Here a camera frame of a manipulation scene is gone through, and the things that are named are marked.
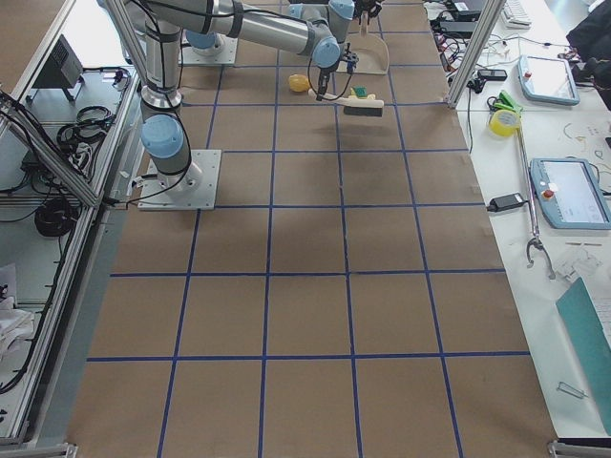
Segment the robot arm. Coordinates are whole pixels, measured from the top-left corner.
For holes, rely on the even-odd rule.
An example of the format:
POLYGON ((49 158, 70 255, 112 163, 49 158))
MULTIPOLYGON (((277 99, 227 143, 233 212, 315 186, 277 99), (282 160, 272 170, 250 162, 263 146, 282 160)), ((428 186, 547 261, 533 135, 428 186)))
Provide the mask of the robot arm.
POLYGON ((143 79, 142 144, 157 168, 163 192, 198 180, 187 133, 179 119, 181 51, 213 56, 242 39, 309 59, 319 69, 314 93, 327 97, 331 75, 357 56, 346 42, 354 17, 351 1, 293 3, 287 14, 242 1, 103 1, 115 20, 128 56, 143 79))

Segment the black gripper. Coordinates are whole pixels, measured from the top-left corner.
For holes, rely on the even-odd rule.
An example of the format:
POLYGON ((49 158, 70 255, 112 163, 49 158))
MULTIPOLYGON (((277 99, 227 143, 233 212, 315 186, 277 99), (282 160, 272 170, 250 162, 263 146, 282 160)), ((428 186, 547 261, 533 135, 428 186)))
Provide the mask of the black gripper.
POLYGON ((376 17, 382 9, 382 0, 354 0, 354 19, 361 19, 364 14, 368 18, 376 17))
POLYGON ((357 63, 358 63, 357 54, 350 49, 350 45, 346 45, 345 49, 342 51, 342 53, 340 54, 340 56, 338 57, 338 59, 336 60, 334 64, 326 68, 320 68, 317 89, 314 91, 315 98, 317 100, 329 100, 329 99, 330 100, 339 100, 340 98, 342 98, 348 90, 348 85, 356 69, 357 63), (328 98, 326 97, 328 83, 330 81, 331 76, 338 70, 339 65, 341 63, 346 64, 347 72, 348 72, 348 80, 345 84, 344 89, 340 92, 339 95, 334 95, 331 98, 328 98))

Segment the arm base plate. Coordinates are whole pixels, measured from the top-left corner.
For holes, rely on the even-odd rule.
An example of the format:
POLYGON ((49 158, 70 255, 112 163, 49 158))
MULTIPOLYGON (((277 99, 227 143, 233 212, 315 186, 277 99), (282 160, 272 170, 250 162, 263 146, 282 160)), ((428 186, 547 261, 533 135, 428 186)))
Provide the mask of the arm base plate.
POLYGON ((237 38, 218 35, 215 43, 207 48, 194 47, 184 36, 182 39, 182 64, 185 67, 233 66, 238 48, 237 38))
POLYGON ((142 211, 213 210, 221 168, 221 150, 193 150, 191 165, 183 177, 159 174, 152 159, 147 173, 155 175, 142 185, 142 211))

